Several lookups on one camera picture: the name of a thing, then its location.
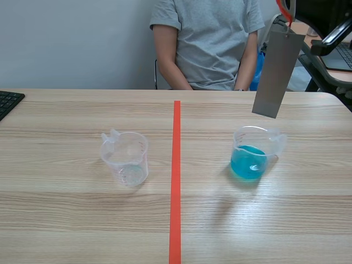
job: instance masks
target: gray t-shirt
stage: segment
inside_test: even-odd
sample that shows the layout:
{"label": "gray t-shirt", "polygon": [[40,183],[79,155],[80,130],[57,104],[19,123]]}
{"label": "gray t-shirt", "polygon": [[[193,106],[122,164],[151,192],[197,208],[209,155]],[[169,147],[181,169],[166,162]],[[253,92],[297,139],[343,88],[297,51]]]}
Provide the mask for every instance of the gray t-shirt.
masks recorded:
{"label": "gray t-shirt", "polygon": [[264,27],[258,0],[159,0],[154,25],[178,29],[176,64],[195,90],[233,90],[248,35]]}

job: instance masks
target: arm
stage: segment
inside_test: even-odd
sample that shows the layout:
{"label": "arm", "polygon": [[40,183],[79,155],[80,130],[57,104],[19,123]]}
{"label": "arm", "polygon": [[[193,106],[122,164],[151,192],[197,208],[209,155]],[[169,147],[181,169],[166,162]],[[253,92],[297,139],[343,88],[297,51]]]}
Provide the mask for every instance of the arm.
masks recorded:
{"label": "arm", "polygon": [[174,90],[193,90],[175,64],[178,30],[171,26],[153,27],[159,71]]}
{"label": "arm", "polygon": [[238,70],[237,81],[235,84],[235,91],[243,89],[248,91],[250,84],[252,83],[255,70],[257,67],[257,31],[249,34],[246,49],[241,59],[240,68]]}

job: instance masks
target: empty measuring cup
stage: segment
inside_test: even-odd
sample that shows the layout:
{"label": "empty measuring cup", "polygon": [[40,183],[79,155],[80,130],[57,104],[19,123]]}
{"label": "empty measuring cup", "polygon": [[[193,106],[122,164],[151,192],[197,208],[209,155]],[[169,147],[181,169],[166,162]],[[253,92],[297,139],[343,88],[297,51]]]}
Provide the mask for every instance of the empty measuring cup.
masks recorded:
{"label": "empty measuring cup", "polygon": [[148,176],[148,141],[135,132],[119,133],[111,130],[111,136],[102,134],[101,158],[109,166],[114,178],[125,186],[137,186]]}
{"label": "empty measuring cup", "polygon": [[259,179],[270,160],[285,148],[287,136],[278,129],[245,126],[234,134],[231,169],[246,180]]}

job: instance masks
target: red clip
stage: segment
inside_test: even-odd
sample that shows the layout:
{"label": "red clip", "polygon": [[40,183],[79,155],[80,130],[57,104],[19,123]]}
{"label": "red clip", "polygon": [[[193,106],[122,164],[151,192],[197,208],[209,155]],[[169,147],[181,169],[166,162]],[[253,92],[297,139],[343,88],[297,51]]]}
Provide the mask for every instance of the red clip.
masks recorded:
{"label": "red clip", "polygon": [[293,22],[293,17],[292,17],[292,15],[288,12],[287,9],[285,9],[285,8],[282,6],[280,0],[276,0],[276,3],[277,3],[278,6],[279,6],[280,12],[281,12],[281,13],[283,14],[283,16],[289,21],[289,27],[291,27],[292,22]]}

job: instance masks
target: blue object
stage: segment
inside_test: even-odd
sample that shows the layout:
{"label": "blue object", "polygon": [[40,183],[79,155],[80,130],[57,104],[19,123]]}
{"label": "blue object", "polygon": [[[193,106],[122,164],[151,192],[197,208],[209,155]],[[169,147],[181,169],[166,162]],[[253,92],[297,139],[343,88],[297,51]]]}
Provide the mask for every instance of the blue object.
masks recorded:
{"label": "blue object", "polygon": [[264,59],[265,59],[264,53],[263,52],[259,52],[258,53],[258,59],[257,59],[257,68],[255,70],[253,81],[252,81],[251,85],[249,86],[249,90],[250,91],[258,90],[260,76],[262,75],[262,69],[263,69],[263,65],[264,65]]}
{"label": "blue object", "polygon": [[252,146],[239,146],[235,149],[231,157],[231,169],[239,177],[246,180],[259,179],[265,172],[268,166],[267,156],[263,151]]}

